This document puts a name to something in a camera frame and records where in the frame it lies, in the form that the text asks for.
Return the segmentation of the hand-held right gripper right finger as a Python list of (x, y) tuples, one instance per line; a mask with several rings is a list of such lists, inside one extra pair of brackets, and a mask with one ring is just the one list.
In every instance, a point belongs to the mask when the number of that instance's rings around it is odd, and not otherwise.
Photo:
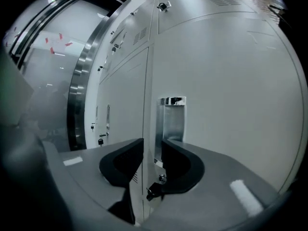
[(151, 231), (255, 231), (277, 210), (279, 194), (233, 158), (188, 143), (164, 140), (159, 184), (146, 157), (160, 204), (146, 220)]

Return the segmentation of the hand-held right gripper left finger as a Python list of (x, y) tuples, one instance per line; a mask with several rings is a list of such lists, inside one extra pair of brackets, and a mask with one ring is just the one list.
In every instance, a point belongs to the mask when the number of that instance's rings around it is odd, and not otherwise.
[(134, 225), (133, 185), (143, 161), (144, 140), (61, 153), (70, 175), (99, 206)]

